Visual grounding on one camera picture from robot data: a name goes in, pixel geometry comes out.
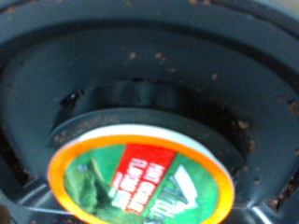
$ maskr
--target brown debris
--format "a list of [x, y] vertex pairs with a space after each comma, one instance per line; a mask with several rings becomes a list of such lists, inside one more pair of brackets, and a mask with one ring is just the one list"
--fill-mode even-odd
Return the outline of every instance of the brown debris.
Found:
[[237, 122], [237, 125], [239, 126], [240, 129], [243, 129], [243, 130], [248, 129], [249, 126], [250, 126], [249, 123], [247, 123], [247, 122], [245, 122], [245, 121], [243, 121], [243, 120], [239, 120], [239, 121]]
[[130, 54], [129, 60], [132, 61], [132, 60], [134, 60], [136, 57], [137, 57], [137, 54], [136, 54], [135, 52], [132, 52], [132, 53]]
[[163, 62], [166, 61], [166, 57], [162, 52], [156, 53], [156, 59], [162, 60]]
[[259, 178], [255, 179], [254, 184], [255, 185], [260, 185], [261, 184], [261, 180]]
[[253, 153], [256, 148], [256, 143], [253, 139], [249, 140], [249, 154]]
[[218, 74], [213, 74], [212, 75], [212, 80], [213, 81], [217, 81], [217, 79], [218, 79]]
[[296, 115], [299, 112], [298, 104], [295, 101], [289, 102], [289, 108], [291, 110], [292, 115]]
[[191, 5], [197, 5], [197, 0], [188, 0]]
[[15, 12], [15, 9], [16, 9], [16, 7], [9, 7], [9, 8], [7, 9], [7, 12], [8, 12], [8, 13], [14, 13], [14, 12]]
[[204, 4], [205, 6], [210, 6], [210, 5], [212, 5], [212, 0], [204, 0], [204, 1], [203, 1], [203, 4]]
[[10, 223], [10, 216], [9, 211], [3, 205], [0, 205], [0, 223], [1, 224], [9, 224]]
[[285, 100], [284, 96], [279, 96], [278, 99], [282, 102]]

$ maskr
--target red label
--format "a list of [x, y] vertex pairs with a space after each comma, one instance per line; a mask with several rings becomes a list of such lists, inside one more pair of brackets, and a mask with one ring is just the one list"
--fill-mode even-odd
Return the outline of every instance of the red label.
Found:
[[163, 147], [128, 145], [112, 180], [113, 188], [117, 189], [112, 204], [126, 212], [141, 214], [176, 154]]

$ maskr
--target orange rim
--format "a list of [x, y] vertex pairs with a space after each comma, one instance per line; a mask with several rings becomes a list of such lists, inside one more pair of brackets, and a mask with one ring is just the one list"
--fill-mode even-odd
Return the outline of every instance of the orange rim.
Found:
[[64, 188], [64, 173], [70, 163], [80, 154], [94, 148], [118, 144], [146, 144], [172, 149], [203, 165], [215, 178], [220, 192], [218, 207], [213, 216], [202, 224], [215, 224], [223, 221], [232, 210], [235, 200], [235, 189], [230, 176], [208, 156], [181, 144], [156, 137], [141, 135], [112, 135], [97, 137], [82, 142], [76, 141], [59, 150], [50, 161], [49, 181], [50, 187], [58, 202], [79, 219], [88, 223], [107, 224], [107, 222], [94, 217], [77, 206]]

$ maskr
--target dirt spot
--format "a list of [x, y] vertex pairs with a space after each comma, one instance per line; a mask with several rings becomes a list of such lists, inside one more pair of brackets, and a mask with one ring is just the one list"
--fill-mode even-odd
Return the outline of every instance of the dirt spot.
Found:
[[247, 123], [247, 122], [245, 122], [245, 121], [243, 121], [243, 120], [238, 120], [238, 121], [237, 121], [237, 125], [238, 125], [239, 128], [242, 129], [242, 130], [246, 130], [246, 129], [248, 129], [248, 128], [250, 127], [250, 124]]
[[132, 61], [137, 57], [137, 54], [135, 52], [131, 52], [129, 56], [129, 60]]
[[285, 97], [281, 95], [281, 96], [278, 97], [278, 99], [279, 99], [281, 102], [283, 102], [283, 101], [285, 100]]
[[260, 185], [261, 184], [261, 180], [259, 178], [256, 178], [254, 181], [255, 185]]
[[217, 97], [217, 96], [211, 96], [211, 97], [209, 98], [209, 101], [210, 101], [211, 103], [216, 103], [216, 102], [218, 102], [218, 97]]
[[197, 5], [198, 0], [188, 0], [191, 5]]
[[213, 81], [217, 81], [217, 79], [218, 79], [218, 74], [213, 74], [212, 75], [212, 80]]
[[249, 140], [249, 154], [253, 153], [256, 149], [256, 143], [253, 139]]
[[159, 53], [156, 53], [156, 56], [155, 56], [156, 59], [159, 59], [161, 61], [166, 61], [166, 57], [164, 56], [164, 54], [162, 52], [159, 52]]
[[9, 8], [7, 9], [7, 12], [8, 12], [8, 13], [14, 13], [14, 12], [15, 12], [15, 9], [16, 9], [16, 7], [9, 7]]
[[168, 69], [167, 69], [167, 72], [168, 72], [168, 73], [176, 73], [176, 72], [177, 72], [177, 69], [176, 69], [176, 68], [168, 68]]
[[204, 0], [204, 1], [203, 1], [203, 4], [204, 4], [205, 6], [210, 6], [210, 5], [212, 5], [212, 0]]
[[295, 101], [289, 101], [289, 108], [293, 116], [297, 115], [299, 112], [298, 104]]
[[10, 216], [9, 211], [3, 205], [0, 205], [0, 224], [9, 224], [10, 223]]

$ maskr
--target printed label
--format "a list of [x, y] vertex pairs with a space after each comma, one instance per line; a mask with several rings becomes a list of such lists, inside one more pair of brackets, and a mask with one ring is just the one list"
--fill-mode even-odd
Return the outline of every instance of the printed label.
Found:
[[97, 134], [61, 148], [49, 168], [54, 196], [84, 222], [217, 224], [231, 211], [231, 177], [203, 146], [195, 150], [156, 136]]
[[78, 156], [65, 173], [64, 186], [80, 208], [112, 224], [198, 224], [213, 215], [219, 199], [217, 183], [200, 164], [173, 150], [141, 144]]

